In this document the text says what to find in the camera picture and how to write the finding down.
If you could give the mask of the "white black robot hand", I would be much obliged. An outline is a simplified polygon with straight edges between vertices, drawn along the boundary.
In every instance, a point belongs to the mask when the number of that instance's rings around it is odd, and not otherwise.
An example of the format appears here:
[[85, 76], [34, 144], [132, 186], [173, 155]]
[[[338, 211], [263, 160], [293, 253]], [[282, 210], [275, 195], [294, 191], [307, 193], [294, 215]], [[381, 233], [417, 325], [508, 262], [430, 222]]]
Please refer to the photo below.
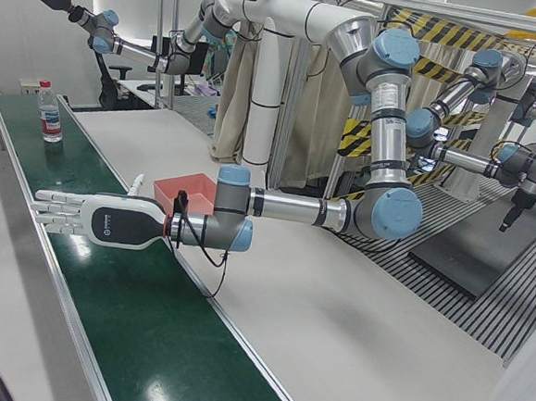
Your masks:
[[160, 204], [138, 195], [144, 176], [125, 194], [68, 194], [40, 190], [31, 210], [47, 232], [82, 235], [94, 244], [142, 250], [165, 236], [168, 216]]

